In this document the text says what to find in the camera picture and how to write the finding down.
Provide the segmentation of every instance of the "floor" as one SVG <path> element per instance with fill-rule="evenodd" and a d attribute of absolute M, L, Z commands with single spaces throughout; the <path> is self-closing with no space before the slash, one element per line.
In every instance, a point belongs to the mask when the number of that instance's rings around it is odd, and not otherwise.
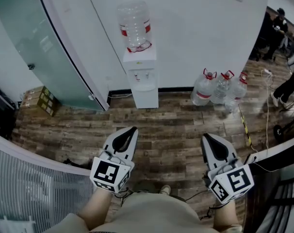
<path fill-rule="evenodd" d="M 269 69 L 274 74 L 273 88 L 290 76 L 285 58 L 277 55 L 275 62 L 248 61 L 244 71 L 248 73 L 248 91 L 241 102 L 241 110 L 254 149 L 265 149 L 267 109 L 269 108 L 268 143 L 277 143 L 273 136 L 276 124 L 284 126 L 294 117 L 294 112 L 279 112 L 271 100 L 266 104 L 267 90 L 261 78 L 261 70 Z M 136 126 L 139 129 L 135 170 L 129 185 L 139 180 L 150 180 L 160 188 L 163 184 L 172 187 L 172 193 L 189 198 L 198 191 L 206 190 L 201 179 L 206 171 L 200 147 L 203 133 L 209 132 L 224 137 L 245 159 L 253 150 L 241 122 L 240 113 L 227 114 L 223 106 L 209 103 L 195 107 L 189 92 L 160 93 L 158 109 L 135 108 L 132 97 L 112 99 L 107 112 L 61 107 L 51 118 L 37 108 L 23 108 L 19 111 L 12 141 L 17 145 L 50 159 L 63 162 L 69 158 L 77 164 L 89 162 L 97 156 L 106 137 L 116 130 Z M 206 215 L 213 205 L 214 197 L 204 192 L 189 200 L 190 206 L 199 216 Z M 120 201 L 114 199 L 108 220 L 119 208 Z M 240 223 L 245 217 L 245 200 L 237 200 Z M 202 223 L 211 225 L 212 219 Z"/>

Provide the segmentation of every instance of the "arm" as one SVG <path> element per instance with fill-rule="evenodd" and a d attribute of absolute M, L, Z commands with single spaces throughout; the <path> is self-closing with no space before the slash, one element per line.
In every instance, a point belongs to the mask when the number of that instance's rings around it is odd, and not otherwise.
<path fill-rule="evenodd" d="M 232 200 L 220 209 L 215 210 L 213 228 L 219 232 L 222 232 L 234 224 L 239 224 L 239 220 L 235 211 L 235 202 Z"/>
<path fill-rule="evenodd" d="M 92 230 L 105 222 L 107 212 L 113 194 L 110 191 L 98 188 L 88 203 L 78 212 L 89 230 Z"/>

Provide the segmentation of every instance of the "door frame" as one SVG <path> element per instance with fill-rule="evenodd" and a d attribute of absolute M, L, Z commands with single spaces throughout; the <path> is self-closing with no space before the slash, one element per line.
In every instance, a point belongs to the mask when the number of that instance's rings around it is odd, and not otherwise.
<path fill-rule="evenodd" d="M 69 37 L 62 25 L 61 19 L 56 12 L 52 0 L 40 0 L 40 2 L 50 22 L 50 25 L 52 26 L 55 36 L 60 42 L 60 45 L 62 46 L 69 61 L 72 63 L 74 69 L 76 70 L 77 75 L 90 91 L 90 95 L 94 98 L 94 100 L 98 102 L 98 104 L 104 111 L 107 111 L 109 108 L 109 104 L 98 91 L 95 83 L 92 81 L 89 73 L 82 64 L 80 57 L 78 56 L 71 41 L 69 40 Z"/>

